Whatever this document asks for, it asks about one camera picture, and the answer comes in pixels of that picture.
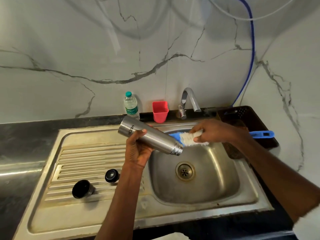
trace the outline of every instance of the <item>hand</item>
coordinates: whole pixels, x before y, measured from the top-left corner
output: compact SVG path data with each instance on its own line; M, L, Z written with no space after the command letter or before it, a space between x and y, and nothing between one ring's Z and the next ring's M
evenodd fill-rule
M146 163L153 152L153 148L147 146L137 140L147 133L146 129L136 130L126 141L125 148L125 163L133 163L138 165L142 169L146 166Z
M195 125L190 133L203 130L201 136L195 137L194 142L229 142L238 130L236 127L216 119L207 119Z

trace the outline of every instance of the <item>wall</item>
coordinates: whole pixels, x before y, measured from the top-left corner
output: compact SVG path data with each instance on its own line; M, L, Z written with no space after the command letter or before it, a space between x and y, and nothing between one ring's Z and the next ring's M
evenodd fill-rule
M288 0L248 1L259 15ZM286 10L255 22L257 59ZM141 112L176 109L187 86L201 107L229 105L251 56L249 22L208 0L0 0L0 30L0 123L122 114L126 91Z
M298 0L258 62L241 105L250 105L280 147L276 155L320 187L320 0Z

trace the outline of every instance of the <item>black countertop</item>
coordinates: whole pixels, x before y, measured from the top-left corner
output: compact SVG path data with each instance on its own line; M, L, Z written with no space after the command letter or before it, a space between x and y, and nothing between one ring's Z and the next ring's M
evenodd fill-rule
M217 108L202 112L187 110L187 118L216 116ZM0 124L0 236L13 238L22 214L41 175L60 129L117 125L124 115ZM141 113L143 122L153 121L152 113ZM170 111L167 120L177 119ZM297 239L293 222L256 173L274 210L242 213L178 224L137 229L134 239L154 239L181 232L190 239Z

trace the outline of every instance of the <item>drain strainer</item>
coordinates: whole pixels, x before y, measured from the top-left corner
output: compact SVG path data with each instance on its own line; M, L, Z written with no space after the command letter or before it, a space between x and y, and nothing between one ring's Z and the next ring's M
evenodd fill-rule
M176 166L176 174L180 180L189 181L194 178L196 171L191 163L182 161Z

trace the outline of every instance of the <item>red plastic cup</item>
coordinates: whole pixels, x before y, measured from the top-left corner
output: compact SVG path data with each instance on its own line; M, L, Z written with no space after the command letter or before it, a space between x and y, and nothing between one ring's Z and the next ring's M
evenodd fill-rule
M153 119L157 123L165 122L169 109L167 101L156 101L152 103Z

